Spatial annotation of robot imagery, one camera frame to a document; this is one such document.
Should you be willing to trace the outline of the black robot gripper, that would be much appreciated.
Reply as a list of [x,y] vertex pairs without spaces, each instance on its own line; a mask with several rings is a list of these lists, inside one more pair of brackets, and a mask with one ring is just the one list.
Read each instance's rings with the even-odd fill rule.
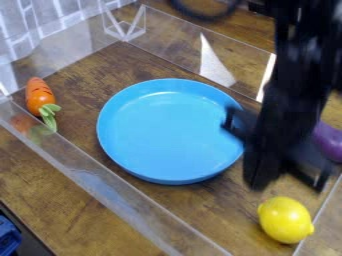
[[319,62],[278,54],[259,114],[227,109],[232,118],[247,118],[248,114],[251,117],[243,130],[231,130],[230,120],[223,124],[246,144],[243,180],[251,190],[263,191],[279,178],[287,156],[287,172],[318,193],[324,190],[332,163],[315,146],[299,144],[306,139],[315,143],[312,132],[331,90]]

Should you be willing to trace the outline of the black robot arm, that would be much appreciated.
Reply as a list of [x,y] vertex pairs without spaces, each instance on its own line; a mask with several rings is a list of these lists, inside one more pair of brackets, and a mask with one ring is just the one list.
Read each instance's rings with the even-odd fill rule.
[[342,93],[342,0],[268,0],[276,60],[260,111],[230,107],[222,128],[244,146],[243,180],[262,191],[286,171],[319,170],[306,182],[322,189],[331,160],[315,144],[330,94]]

